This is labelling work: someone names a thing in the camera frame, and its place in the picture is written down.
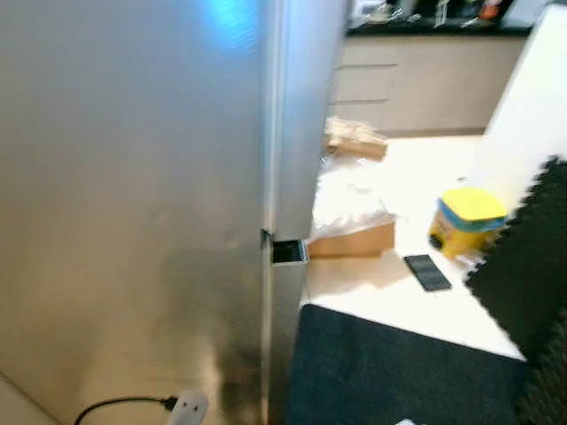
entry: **kitchen counter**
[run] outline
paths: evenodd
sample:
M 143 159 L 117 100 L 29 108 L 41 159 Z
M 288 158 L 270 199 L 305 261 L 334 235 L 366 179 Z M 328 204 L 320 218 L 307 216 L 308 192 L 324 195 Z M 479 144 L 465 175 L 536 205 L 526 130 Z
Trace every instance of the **kitchen counter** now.
M 527 36 L 531 27 L 504 27 L 500 24 L 462 26 L 461 19 L 450 19 L 439 27 L 433 26 L 433 19 L 420 19 L 415 23 L 392 21 L 383 24 L 369 23 L 349 29 L 346 36 L 388 36 L 388 35 L 472 35 L 472 36 Z

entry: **kitchen cabinet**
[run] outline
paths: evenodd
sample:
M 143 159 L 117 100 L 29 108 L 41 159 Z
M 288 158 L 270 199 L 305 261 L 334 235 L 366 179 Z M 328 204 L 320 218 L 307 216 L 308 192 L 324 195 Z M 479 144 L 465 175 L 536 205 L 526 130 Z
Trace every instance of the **kitchen cabinet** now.
M 522 36 L 346 39 L 330 114 L 386 135 L 480 134 L 524 46 Z

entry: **smartphone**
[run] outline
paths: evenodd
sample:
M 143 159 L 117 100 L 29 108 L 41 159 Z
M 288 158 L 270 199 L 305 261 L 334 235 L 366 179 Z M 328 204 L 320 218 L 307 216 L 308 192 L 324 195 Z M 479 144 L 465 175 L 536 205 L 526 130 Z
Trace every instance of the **smartphone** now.
M 439 271 L 429 255 L 408 255 L 404 257 L 404 261 L 424 290 L 431 292 L 451 289 L 451 282 Z

